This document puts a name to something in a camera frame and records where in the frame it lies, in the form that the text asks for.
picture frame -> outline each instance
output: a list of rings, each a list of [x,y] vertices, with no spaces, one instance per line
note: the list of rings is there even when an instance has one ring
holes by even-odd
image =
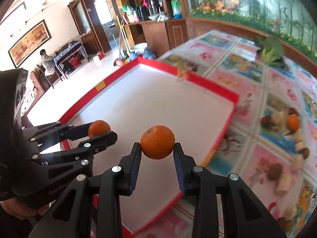
[[[33,26],[8,51],[15,68],[19,68],[32,53],[51,38],[45,20]]]

floral mural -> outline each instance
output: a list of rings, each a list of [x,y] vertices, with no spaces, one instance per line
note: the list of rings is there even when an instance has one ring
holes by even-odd
[[[191,17],[231,21],[272,34],[317,63],[316,25],[300,0],[187,0]]]

black sleeve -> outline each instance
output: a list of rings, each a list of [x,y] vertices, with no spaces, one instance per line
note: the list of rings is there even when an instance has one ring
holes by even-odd
[[[0,237],[28,238],[33,226],[28,220],[19,220],[9,215],[0,205]]]

orange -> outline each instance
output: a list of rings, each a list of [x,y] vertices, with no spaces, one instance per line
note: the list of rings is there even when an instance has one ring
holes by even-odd
[[[148,158],[163,159],[172,153],[175,136],[168,127],[156,125],[143,133],[140,143],[144,155]]]
[[[109,124],[107,124],[103,120],[97,120],[94,121],[88,129],[88,137],[91,139],[93,137],[99,136],[101,134],[105,134],[107,132],[110,132],[111,128]]]
[[[292,132],[297,131],[300,125],[298,116],[296,114],[291,114],[288,117],[287,125]]]

hand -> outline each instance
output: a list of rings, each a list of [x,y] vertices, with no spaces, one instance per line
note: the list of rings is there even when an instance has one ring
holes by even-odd
[[[50,203],[38,209],[29,208],[17,198],[1,201],[0,204],[5,212],[20,220],[25,220],[29,216],[34,216],[36,214],[44,215],[45,212],[50,208]]]

